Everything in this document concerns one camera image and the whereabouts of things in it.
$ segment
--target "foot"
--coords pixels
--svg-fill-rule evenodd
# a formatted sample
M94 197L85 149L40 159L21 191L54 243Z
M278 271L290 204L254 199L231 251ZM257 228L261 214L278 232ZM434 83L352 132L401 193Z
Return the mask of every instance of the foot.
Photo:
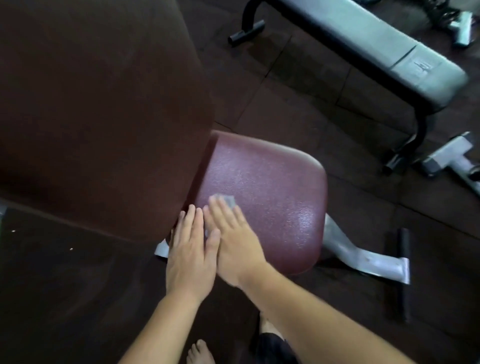
M213 355L203 340L198 340L188 350L187 364L215 364Z
M280 334L280 331L278 331L275 326L272 325L272 323L270 321L268 321L268 319L263 315L263 313L261 312L260 313L260 327L259 327L259 331L261 334L265 334L265 333L272 333L272 334L275 334L277 336L279 336L282 340L284 340L282 334Z

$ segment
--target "forearm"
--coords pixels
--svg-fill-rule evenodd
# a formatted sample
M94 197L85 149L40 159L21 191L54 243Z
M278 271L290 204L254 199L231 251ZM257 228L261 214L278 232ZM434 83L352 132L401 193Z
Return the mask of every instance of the forearm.
M243 291L305 363L410 364L386 341L297 286L268 264L242 283Z
M177 364L198 310L189 296L165 296L119 364Z

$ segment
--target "black bench frame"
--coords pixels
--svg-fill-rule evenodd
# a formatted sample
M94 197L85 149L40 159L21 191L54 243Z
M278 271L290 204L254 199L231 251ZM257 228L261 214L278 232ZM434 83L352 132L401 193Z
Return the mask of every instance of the black bench frame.
M283 17L309 33L312 37L344 58L352 66L358 68L362 73L393 92L415 109L415 118L417 121L416 133L408 138L400 147L392 149L388 156L388 161L384 164L383 171L386 174L390 174L410 162L417 148L425 140L427 132L434 127L434 114L440 111L440 109L435 109L431 102L424 99L418 93L393 79L383 70L375 67L345 44L338 42L327 30L321 28L318 24L313 24L293 12L281 0L250 0L243 10L241 31L228 37L228 42L231 46L235 47L250 40L263 31L265 21L260 20L254 23L254 17L258 6L264 1L279 11Z

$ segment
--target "flat bench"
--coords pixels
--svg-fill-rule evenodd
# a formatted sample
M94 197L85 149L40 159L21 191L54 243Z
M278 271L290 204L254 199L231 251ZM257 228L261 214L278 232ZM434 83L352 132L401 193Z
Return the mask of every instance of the flat bench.
M455 63L352 0L250 0L243 11L242 30L228 38L232 46L264 29L263 20L254 23L263 1L415 109L417 131L393 149L384 165L387 174L410 160L433 127L435 113L468 82Z

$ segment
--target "left hand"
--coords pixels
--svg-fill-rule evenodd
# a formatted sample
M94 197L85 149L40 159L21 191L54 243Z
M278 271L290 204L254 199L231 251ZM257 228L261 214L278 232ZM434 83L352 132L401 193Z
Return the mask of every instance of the left hand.
M216 256L220 230L210 232L204 248L204 215L190 205L180 212L170 241L167 263L167 294L185 294L200 303L212 290L216 276Z

